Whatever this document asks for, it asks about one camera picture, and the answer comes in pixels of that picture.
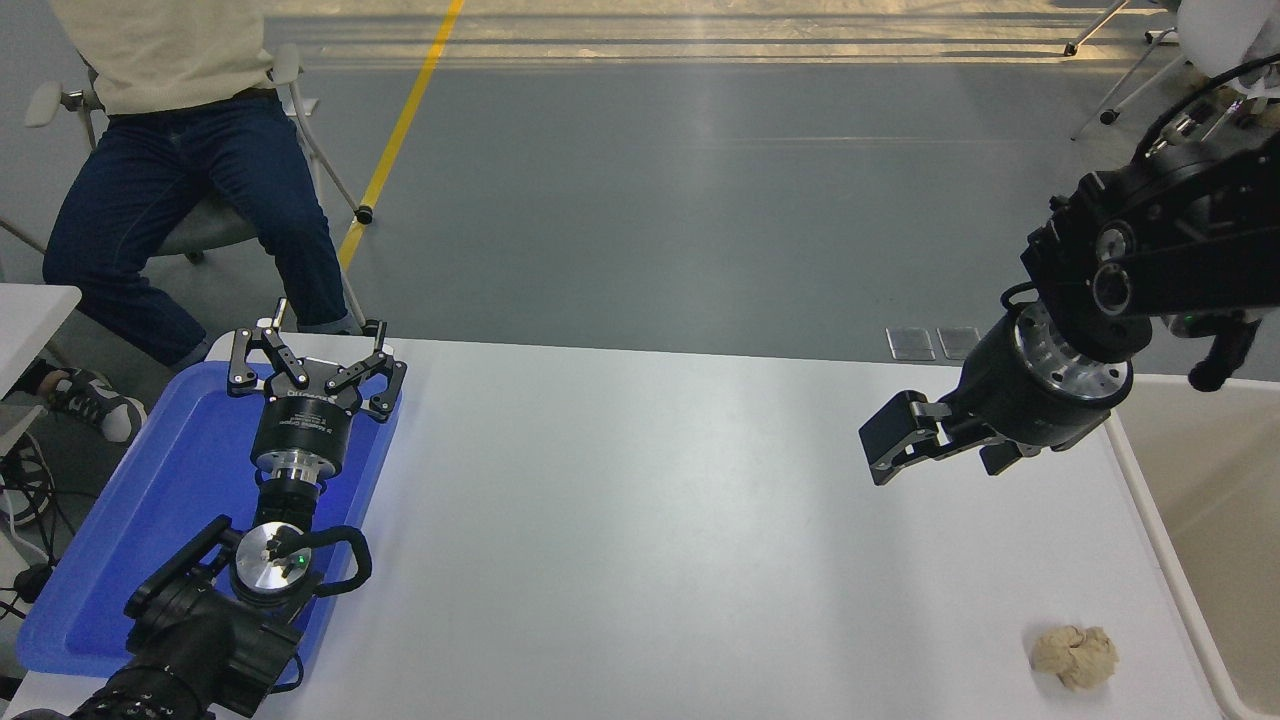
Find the cable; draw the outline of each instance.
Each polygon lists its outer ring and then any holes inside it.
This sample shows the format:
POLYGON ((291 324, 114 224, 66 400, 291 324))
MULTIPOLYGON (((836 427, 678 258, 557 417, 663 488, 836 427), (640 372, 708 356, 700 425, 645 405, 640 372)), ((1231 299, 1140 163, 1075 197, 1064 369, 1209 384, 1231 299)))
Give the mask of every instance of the cable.
POLYGON ((298 689, 298 685, 302 684, 302 657, 296 652, 293 653, 293 662, 298 666, 298 679, 292 683, 280 683, 273 687, 266 694, 287 693, 298 689))
MULTIPOLYGON (((0 492, 4 492, 6 489, 22 492, 22 488, 19 488, 18 486, 0 484, 0 492)), ((87 497, 90 500, 97 500, 96 495, 93 495, 91 492, 77 491, 77 489, 46 489, 44 492, 46 492, 49 495, 74 495, 77 497, 87 497)))
POLYGON ((1014 296, 1019 292, 1027 292, 1028 290, 1036 290, 1036 283, 1028 281, 1015 284, 1014 287, 1000 293, 1000 305, 1004 306, 1005 310, 1012 310, 1014 296))
MULTIPOLYGON (((14 523, 13 523, 13 512, 14 512, 13 511, 13 496, 9 495, 9 493, 0 493, 0 497, 4 498, 5 506, 9 509, 9 514, 8 514, 8 519, 9 519, 9 537, 13 538, 13 542, 19 543, 19 544, 24 544, 28 548, 35 550, 36 552, 38 552, 45 559, 45 562, 52 562, 54 559, 50 557, 50 553, 45 552, 44 550, 40 550, 40 547, 36 546, 36 543, 27 542, 27 538, 24 538, 24 537, 22 537, 22 536, 18 534, 18 527, 14 525, 14 523)), ((41 536, 45 534, 44 525, 40 527, 40 534, 41 536)))
POLYGON ((1204 95, 1208 95, 1210 92, 1217 90, 1220 86, 1228 83, 1229 81, 1233 81, 1247 72, 1256 70, 1265 65, 1270 65, 1271 63, 1275 61, 1280 61, 1280 53, 1267 55, 1266 58, 1249 60, 1248 63, 1242 63, 1231 68, 1230 70, 1226 70, 1225 73, 1211 77, 1208 82, 1204 85, 1204 87, 1190 92, 1189 95, 1175 102, 1172 108, 1165 110, 1164 114, 1156 118, 1156 122, 1151 123, 1151 127, 1147 128, 1147 133, 1143 135, 1142 140, 1138 141, 1138 147, 1133 151, 1133 158, 1129 161, 1138 163, 1143 160, 1147 156, 1147 151, 1151 150, 1151 146, 1155 145, 1156 140, 1160 138, 1160 131, 1164 129, 1166 124, 1169 124, 1169 120, 1172 120, 1175 117, 1178 117, 1178 113, 1185 110, 1188 105, 1199 100, 1204 95))
POLYGON ((5 602, 5 601, 0 600, 0 607, 4 607, 4 615, 0 615, 0 620, 4 620, 5 618, 8 618, 10 615, 17 615, 18 618, 20 618, 23 620, 27 619, 27 614, 23 612, 22 610, 18 610, 12 602, 5 602))

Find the crumpled paper ball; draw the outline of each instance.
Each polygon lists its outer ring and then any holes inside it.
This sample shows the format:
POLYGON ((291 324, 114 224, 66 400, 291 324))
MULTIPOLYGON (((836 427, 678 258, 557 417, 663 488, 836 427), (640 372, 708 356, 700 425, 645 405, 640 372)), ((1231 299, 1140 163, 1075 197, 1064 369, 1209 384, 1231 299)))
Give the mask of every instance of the crumpled paper ball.
POLYGON ((1120 662, 1120 656, 1102 628, 1053 628, 1041 635, 1032 648, 1032 669, 1057 675, 1073 691, 1102 684, 1115 674, 1116 662, 1120 662))

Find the chair leg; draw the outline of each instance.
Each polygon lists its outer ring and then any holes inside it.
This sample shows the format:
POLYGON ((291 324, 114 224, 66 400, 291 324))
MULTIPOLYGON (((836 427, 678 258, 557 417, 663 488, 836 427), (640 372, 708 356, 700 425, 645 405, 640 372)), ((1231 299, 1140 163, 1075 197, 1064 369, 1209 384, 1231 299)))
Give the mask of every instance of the chair leg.
POLYGON ((1125 4, 1129 0, 1116 0, 1106 10, 1102 10, 1102 14, 1098 15, 1098 19, 1093 20, 1093 24, 1091 24, 1089 27, 1087 27, 1084 29, 1084 32, 1082 32, 1080 35, 1078 35, 1075 37, 1075 40, 1073 40, 1071 42, 1066 44, 1066 47, 1062 49, 1062 55, 1066 55, 1068 58, 1070 58, 1071 55, 1075 55, 1076 51, 1079 51, 1080 46, 1084 45, 1084 42, 1088 38, 1093 37, 1093 33, 1098 32, 1098 28, 1101 28, 1102 26, 1105 26, 1107 23, 1107 20, 1110 20, 1111 18, 1114 18, 1116 15, 1116 13, 1119 13, 1120 9, 1125 6, 1125 4))
POLYGON ((1112 122, 1115 122, 1115 119, 1117 117, 1120 117, 1120 113, 1123 113, 1124 109, 1129 106, 1129 104, 1132 104, 1134 100, 1137 100, 1139 95, 1142 95, 1143 92, 1147 92, 1147 90, 1149 90, 1149 88, 1155 87, 1156 85, 1164 82, 1166 77, 1169 77, 1169 76, 1174 74, 1175 72, 1178 72, 1179 69, 1181 69, 1181 67, 1184 64, 1187 64, 1187 56, 1183 55, 1183 54, 1179 54, 1176 58, 1174 58, 1174 60, 1171 63, 1169 63, 1167 65, 1165 65, 1164 68, 1161 68, 1158 73, 1151 76, 1151 79, 1148 79, 1147 82, 1144 82, 1140 86, 1138 86, 1138 90, 1134 90, 1124 100, 1121 100, 1120 102, 1117 102, 1115 105, 1115 108, 1111 108, 1110 110, 1103 110, 1103 114, 1107 114, 1107 113, 1111 114, 1110 115, 1111 117, 1111 122, 1107 122, 1107 120, 1102 120, 1102 122, 1106 123, 1106 124, 1111 124, 1112 122))
POLYGON ((289 97, 293 100, 293 108, 297 110, 294 113, 294 119, 298 122, 298 131, 302 132, 302 137, 306 141, 307 147, 315 158, 320 160, 320 164, 324 165, 324 169, 329 173, 333 183, 338 186, 338 192, 342 193, 347 205, 351 208, 351 211, 355 213, 356 220, 362 225, 367 225, 374 222, 374 209, 369 205, 356 202, 355 196, 351 195, 351 191, 348 191, 347 186, 343 184, 342 178, 338 177, 338 170, 333 168, 333 163, 329 161, 324 150, 320 150, 320 143, 316 142, 315 136, 311 135, 311 124, 307 122, 307 114, 302 102, 302 91, 298 88, 297 81, 289 83, 289 97))
MULTIPOLYGON (((1071 133, 1071 140, 1079 137, 1080 133, 1084 132, 1084 128, 1089 127, 1089 123, 1093 122, 1093 118, 1100 117, 1100 113, 1102 113, 1107 108, 1107 104, 1111 102, 1111 99, 1115 97, 1116 92, 1120 91, 1120 87, 1124 86, 1124 83, 1128 82, 1130 77, 1133 77, 1133 73, 1138 72, 1138 68, 1147 61, 1147 58, 1149 58, 1151 54, 1156 50, 1156 47, 1160 45, 1160 41, 1164 40, 1165 36, 1167 36, 1171 32, 1174 32, 1174 28, 1169 28, 1161 32, 1157 36, 1156 42, 1152 42, 1151 46, 1148 46, 1147 50, 1143 51, 1142 56, 1138 58, 1138 61, 1134 63, 1129 68, 1129 70, 1125 72, 1125 74, 1120 76, 1120 79, 1117 79, 1116 83, 1111 86, 1111 90, 1108 90, 1107 94, 1102 96, 1102 101, 1098 102, 1098 106, 1094 108, 1092 113, 1085 115, 1084 123, 1082 123, 1080 127, 1074 133, 1071 133)), ((1106 115, 1102 118, 1102 124, 1105 126, 1110 126, 1114 122, 1115 122, 1114 115, 1106 115)))
POLYGON ((14 225, 9 220, 6 220, 4 218, 0 218, 0 228, 4 228, 5 231, 8 231, 9 234, 17 237, 18 240, 20 240, 23 242, 23 245, 27 245, 28 247, 31 247, 36 252, 40 252, 41 255, 44 255, 46 252, 45 243, 42 243, 38 240, 36 240, 35 236, 32 236, 32 234, 29 234, 27 232, 23 232, 22 229, 18 228, 18 225, 14 225))
POLYGON ((63 347, 54 341, 54 338, 49 338, 49 342, 45 343, 45 351, 54 359, 54 363, 58 363, 59 368, 72 366, 72 361, 68 359, 67 352, 63 351, 63 347))
POLYGON ((351 288, 351 281, 347 279, 347 270, 342 270, 342 295, 347 299, 347 310, 351 316, 355 318, 360 327, 365 327, 365 310, 360 306, 360 301, 356 300, 356 291, 351 288))

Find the black cable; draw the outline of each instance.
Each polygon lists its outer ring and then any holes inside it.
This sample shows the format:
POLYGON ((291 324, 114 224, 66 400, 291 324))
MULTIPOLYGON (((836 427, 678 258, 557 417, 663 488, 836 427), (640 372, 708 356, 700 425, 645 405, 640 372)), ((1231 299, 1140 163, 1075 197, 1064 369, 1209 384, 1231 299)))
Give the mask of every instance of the black cable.
MULTIPOLYGON (((15 489, 19 493, 22 493, 22 496, 24 498, 27 498, 27 505, 31 506, 31 511, 36 512, 36 507, 37 507, 36 506, 36 498, 32 497, 31 491, 27 489, 23 486, 17 486, 13 489, 15 489)), ((49 534, 45 533, 45 524, 40 521, 38 516, 35 518, 35 525, 36 525, 36 529, 40 530, 40 541, 45 544, 45 555, 46 555, 49 562, 52 564, 54 562, 54 542, 49 538, 49 534)))
POLYGON ((1225 73, 1208 78, 1208 82, 1204 85, 1204 87, 1190 92, 1189 95, 1175 102, 1172 108, 1165 110, 1164 114, 1156 118, 1156 122, 1151 123, 1151 127, 1147 128, 1147 133, 1142 136, 1142 140, 1138 141, 1138 147, 1133 151, 1133 158, 1129 161, 1137 163, 1143 158, 1146 158, 1147 151, 1151 150, 1151 146, 1155 145, 1156 140, 1160 138, 1160 131, 1164 129, 1166 124, 1169 124, 1169 120, 1176 118, 1178 113, 1185 110, 1188 105, 1199 100, 1204 95, 1208 95, 1210 92, 1217 90, 1226 82, 1233 81, 1247 72, 1256 70, 1265 65, 1270 65, 1271 63, 1275 61, 1280 61, 1280 53, 1267 55, 1266 58, 1249 60, 1248 63, 1242 63, 1231 68, 1230 70, 1226 70, 1225 73))
MULTIPOLYGON (((6 489, 13 489, 13 491, 22 492, 22 488, 18 487, 18 486, 0 484, 0 492, 4 492, 6 489)), ((93 495, 93 493, 91 493, 91 492, 81 492, 81 491, 76 491, 76 489, 56 489, 55 488, 55 489, 46 489, 46 491, 42 491, 42 492, 46 492, 49 495, 76 495, 76 496, 79 496, 79 497, 88 497, 88 498, 92 498, 92 500, 97 500, 97 496, 93 495)))
POLYGON ((302 673, 302 657, 296 652, 293 653, 293 662, 297 664, 298 666, 298 679, 293 680, 292 683, 280 683, 279 685, 271 688, 266 694, 287 693, 289 691, 298 689, 298 685, 302 684, 303 673, 302 673))
MULTIPOLYGON (((79 529, 77 529, 76 525, 72 524, 70 518, 67 516, 67 512, 63 510, 63 503, 59 502, 56 497, 50 498, 50 501, 54 505, 54 511, 58 512, 58 518, 63 519, 63 523, 67 525, 67 529, 72 532, 72 537, 76 537, 76 533, 78 533, 79 529)), ((58 520, 54 519, 54 528, 56 527, 58 527, 58 520)))
POLYGON ((22 610, 18 610, 17 607, 14 607, 13 603, 10 603, 10 602, 5 602, 5 601, 0 600, 0 607, 4 607, 4 615, 0 615, 0 620, 4 620, 9 615, 17 615, 18 618, 22 618, 23 620, 27 619, 27 614, 23 612, 22 610))
POLYGON ((1005 292, 1000 293, 1000 305, 1005 310, 1012 310, 1014 309, 1014 304, 1012 304, 1014 296, 1018 295, 1019 292, 1027 292, 1028 290, 1036 290, 1036 283, 1028 281, 1028 282, 1023 282, 1023 283, 1015 284, 1014 287, 1011 287, 1011 288, 1006 290, 1005 292))

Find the table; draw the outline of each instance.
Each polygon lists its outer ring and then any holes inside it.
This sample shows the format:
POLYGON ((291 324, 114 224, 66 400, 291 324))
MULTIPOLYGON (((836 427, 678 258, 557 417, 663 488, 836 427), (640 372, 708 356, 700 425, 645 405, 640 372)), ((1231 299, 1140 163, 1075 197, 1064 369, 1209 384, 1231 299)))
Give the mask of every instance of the table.
POLYGON ((0 283, 0 388, 8 392, 79 302, 79 290, 0 283))
MULTIPOLYGON (((1105 433, 877 488, 858 427, 957 369, 392 345, 410 372, 374 577, 256 717, 1220 716, 1105 433), (1029 669, 1059 624, 1115 639, 1103 688, 1029 669)), ((12 711, 101 684, 33 673, 12 711)))

